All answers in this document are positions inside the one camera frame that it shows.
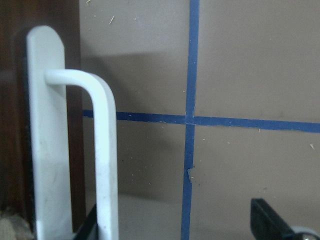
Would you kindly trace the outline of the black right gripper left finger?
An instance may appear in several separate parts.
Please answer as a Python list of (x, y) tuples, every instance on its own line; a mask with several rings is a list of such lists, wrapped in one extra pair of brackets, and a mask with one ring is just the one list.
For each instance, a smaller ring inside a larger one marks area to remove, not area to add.
[(98, 240), (98, 225), (97, 225), (97, 205), (95, 204), (90, 210), (84, 223), (81, 225), (74, 240)]

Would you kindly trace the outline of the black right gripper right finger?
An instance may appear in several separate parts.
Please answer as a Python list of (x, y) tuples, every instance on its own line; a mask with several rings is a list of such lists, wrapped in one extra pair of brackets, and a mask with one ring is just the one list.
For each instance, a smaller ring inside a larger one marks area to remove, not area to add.
[(290, 226), (262, 198), (250, 201), (250, 230), (256, 240), (318, 240), (320, 235), (303, 226)]

